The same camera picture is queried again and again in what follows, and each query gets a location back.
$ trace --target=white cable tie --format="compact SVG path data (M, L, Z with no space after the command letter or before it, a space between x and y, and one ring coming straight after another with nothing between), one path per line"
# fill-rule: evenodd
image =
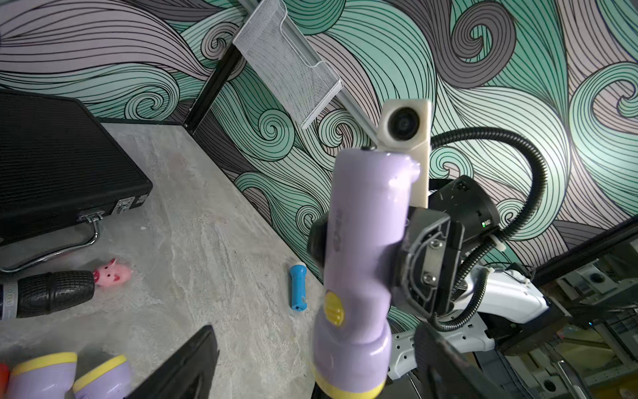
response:
M500 252L505 252L507 247L505 246L505 244L501 242L501 240L496 238L494 234L490 234L489 237L492 239L492 241L494 241L494 244L496 245L497 250L499 250Z

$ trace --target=yellow button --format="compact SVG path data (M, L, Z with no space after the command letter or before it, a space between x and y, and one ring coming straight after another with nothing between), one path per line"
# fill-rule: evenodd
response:
M343 323L343 319L346 317L346 312L343 310L341 300L334 292L328 292L325 295L323 300L323 311L325 312L325 318L336 327L339 327L341 323Z

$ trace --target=black wall frame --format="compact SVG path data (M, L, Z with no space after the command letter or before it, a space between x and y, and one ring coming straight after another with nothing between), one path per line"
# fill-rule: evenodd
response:
M195 100L193 107L184 120L184 129L186 129L191 136L195 132L195 129L197 129L197 126L202 122L206 112L208 112L213 101L217 98L217 94L219 94L219 91L228 80L228 77L233 69L235 69L239 60L241 60L241 57L241 53L234 44L231 43L228 48L226 48L224 56L219 60L217 69L215 69L215 72L206 82L206 85L204 85L199 97Z

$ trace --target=black cable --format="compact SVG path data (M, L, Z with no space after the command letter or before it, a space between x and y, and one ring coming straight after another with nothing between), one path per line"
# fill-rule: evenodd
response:
M509 144L516 148L530 164L531 169L531 187L528 194L525 205L519 212L519 214L512 220L507 227L503 230L498 229L494 236L499 241L506 241L511 237L514 237L523 226L525 226L534 215L536 209L538 209L545 190L547 188L547 168L545 167L545 160L542 154L536 148L536 146L524 138L523 136L510 132L508 130L499 128L464 128L458 130L451 130L432 137L431 145L432 149L445 146L447 144L464 141L464 140L493 140ZM490 252L496 244L494 241L487 237L483 243L476 247L465 260L459 266L456 276L454 278L454 288L456 291L461 282L467 277L472 268L480 261L488 252ZM434 313L430 318L430 323L435 329L439 331L453 331L463 327L477 312L480 303L485 295L487 288L487 277L489 272L481 271L479 279L477 280L474 288L474 293L468 306L463 312L453 320L441 322L438 320L438 315Z
M487 277L490 275L490 270L486 267L481 269L480 274L478 275L477 282L474 285L474 294L472 294L472 298L470 302L468 302L468 306L461 312L461 314L452 319L450 321L439 321L437 317L433 317L430 320L430 324L438 331L454 331L463 327L470 319L474 316L479 308L480 302L483 300L483 296L485 295L485 291L487 289Z

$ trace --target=orange object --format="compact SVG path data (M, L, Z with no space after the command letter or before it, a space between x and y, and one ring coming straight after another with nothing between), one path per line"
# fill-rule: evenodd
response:
M6 386L9 383L9 367L0 363L0 399L4 398Z

